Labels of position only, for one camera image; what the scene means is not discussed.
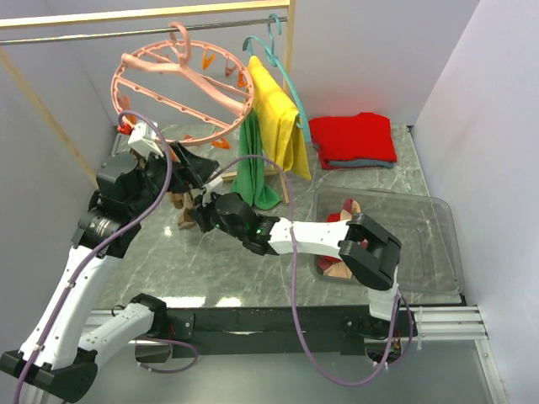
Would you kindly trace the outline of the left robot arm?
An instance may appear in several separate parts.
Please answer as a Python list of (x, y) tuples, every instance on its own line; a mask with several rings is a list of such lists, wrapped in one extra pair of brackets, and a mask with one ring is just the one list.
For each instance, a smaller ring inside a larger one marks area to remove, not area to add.
[(164, 301), (140, 294), (103, 326), (83, 328), (110, 275), (119, 266), (141, 221), (167, 192), (199, 189), (217, 161), (171, 143), (176, 161), (160, 153), (144, 163), (128, 151), (108, 157), (97, 174), (98, 189), (72, 237), (67, 265), (38, 325), (17, 350), (1, 357), (2, 372), (65, 403), (81, 400), (98, 370), (131, 339), (166, 338), (172, 327)]

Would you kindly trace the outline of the red fleece sock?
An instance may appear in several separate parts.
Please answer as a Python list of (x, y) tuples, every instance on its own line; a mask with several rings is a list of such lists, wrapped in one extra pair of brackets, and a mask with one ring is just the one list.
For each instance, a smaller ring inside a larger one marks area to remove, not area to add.
[(328, 216), (327, 222), (337, 222), (343, 219), (342, 213), (332, 213)]

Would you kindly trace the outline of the green fleece sock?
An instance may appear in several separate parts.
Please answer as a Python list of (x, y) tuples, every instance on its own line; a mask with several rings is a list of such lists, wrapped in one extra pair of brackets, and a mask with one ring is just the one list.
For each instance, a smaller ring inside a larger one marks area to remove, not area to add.
[[(251, 110), (240, 126), (239, 156), (263, 155), (258, 117)], [(250, 206), (270, 210), (280, 203), (280, 196), (265, 183), (264, 161), (259, 158), (244, 159), (237, 164), (237, 174), (232, 191), (240, 194)]]

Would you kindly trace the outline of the brown patterned sock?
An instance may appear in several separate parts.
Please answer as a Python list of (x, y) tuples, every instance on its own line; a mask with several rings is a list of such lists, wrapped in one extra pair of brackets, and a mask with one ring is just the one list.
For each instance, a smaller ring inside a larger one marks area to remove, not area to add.
[(191, 192), (173, 193), (170, 192), (169, 200), (172, 202), (175, 209), (180, 210), (180, 215), (177, 219), (177, 226), (180, 230), (190, 229), (197, 225), (196, 220), (191, 216), (190, 212), (195, 207), (195, 201)]

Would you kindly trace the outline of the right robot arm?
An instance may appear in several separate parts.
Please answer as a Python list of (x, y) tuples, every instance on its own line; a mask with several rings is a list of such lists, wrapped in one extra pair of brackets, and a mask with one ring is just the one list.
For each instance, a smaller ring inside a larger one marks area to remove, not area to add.
[(402, 243), (368, 215), (334, 222), (292, 221), (255, 212), (237, 193), (213, 194), (188, 212), (202, 232), (216, 228), (260, 256), (303, 253), (338, 259), (367, 288), (372, 331), (387, 336), (398, 327), (393, 306)]

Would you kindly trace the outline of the beige purple striped sock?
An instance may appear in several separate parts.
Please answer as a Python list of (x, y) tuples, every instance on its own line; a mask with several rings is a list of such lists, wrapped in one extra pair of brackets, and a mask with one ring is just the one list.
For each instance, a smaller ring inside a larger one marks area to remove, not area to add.
[(350, 220), (353, 215), (361, 212), (360, 204), (355, 199), (347, 199), (344, 202), (343, 208), (340, 212), (340, 220)]

